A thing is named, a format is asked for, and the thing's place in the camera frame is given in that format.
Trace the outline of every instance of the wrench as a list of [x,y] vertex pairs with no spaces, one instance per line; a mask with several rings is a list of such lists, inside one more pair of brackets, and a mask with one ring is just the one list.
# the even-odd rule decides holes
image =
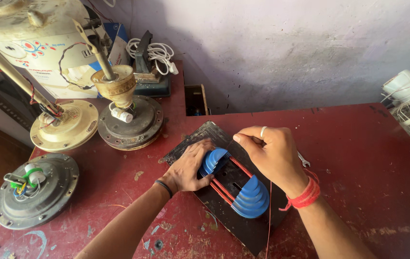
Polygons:
[[311,163],[307,162],[303,156],[301,156],[300,151],[298,151],[298,157],[301,159],[301,162],[303,162],[304,167],[311,167]]

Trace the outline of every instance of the yellow wire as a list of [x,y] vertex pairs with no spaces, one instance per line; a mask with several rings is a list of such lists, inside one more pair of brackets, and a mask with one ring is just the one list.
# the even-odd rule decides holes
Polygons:
[[23,184],[23,186],[21,186],[21,188],[17,188],[17,189],[16,189],[16,192],[17,192],[18,194],[20,194],[20,193],[23,191],[23,189],[24,189],[24,187],[26,186],[26,184],[27,184],[27,182],[25,182],[25,183]]

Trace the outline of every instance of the white power cord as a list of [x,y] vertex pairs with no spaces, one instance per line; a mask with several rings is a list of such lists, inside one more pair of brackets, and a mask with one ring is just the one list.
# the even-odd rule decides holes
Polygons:
[[[130,39],[130,41],[127,44],[127,47],[125,48],[128,52],[128,54],[134,58],[134,53],[136,52],[136,49],[138,48],[140,39],[133,38]],[[177,75],[179,73],[178,69],[176,68],[176,65],[173,62],[170,62],[171,57],[175,54],[173,52],[173,49],[168,46],[167,44],[163,43],[151,43],[147,46],[147,53],[149,54],[148,60],[154,60],[155,61],[155,67],[157,68],[158,72],[162,75],[167,75],[168,72]],[[167,65],[167,72],[163,72],[160,70],[158,67],[157,61],[164,63]]]
[[116,6],[116,0],[113,0],[112,4],[109,3],[107,0],[103,0],[103,1],[104,1],[104,3],[106,3],[106,4],[107,4],[108,6],[110,6],[110,7]]

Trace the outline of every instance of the cardboard box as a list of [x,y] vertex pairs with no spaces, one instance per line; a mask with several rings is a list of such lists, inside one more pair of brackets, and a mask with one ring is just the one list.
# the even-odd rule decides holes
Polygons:
[[[111,65],[128,65],[129,59],[127,51],[125,50],[128,37],[125,32],[125,27],[119,23],[105,23],[104,28],[112,39],[112,46],[109,50],[109,62]],[[98,90],[91,82],[90,77],[100,69],[101,66],[98,62],[63,69],[63,75],[67,80],[76,83],[80,87],[67,83],[63,77],[59,75],[59,70],[27,69],[27,71],[54,98],[82,99],[98,97]]]

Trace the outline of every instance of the red workbench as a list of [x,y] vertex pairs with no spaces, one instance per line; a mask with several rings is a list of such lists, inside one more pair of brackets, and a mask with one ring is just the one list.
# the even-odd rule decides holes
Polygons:
[[[95,134],[64,152],[80,170],[70,204],[32,230],[1,227],[0,258],[73,258],[123,209],[109,205],[129,206],[148,190],[168,168],[162,157],[207,120],[230,135],[252,125],[290,128],[320,178],[321,195],[352,231],[380,258],[410,258],[410,137],[383,105],[186,117],[182,63],[175,63],[180,73],[171,77],[171,97],[157,98],[166,116],[162,136],[140,150],[121,151]],[[100,111],[109,103],[87,101]],[[31,157],[44,153],[36,148]],[[192,192],[169,201],[143,240],[148,249],[140,242],[135,258],[253,258]],[[154,248],[157,240],[161,250]],[[316,256],[298,212],[291,210],[271,236],[269,257]]]

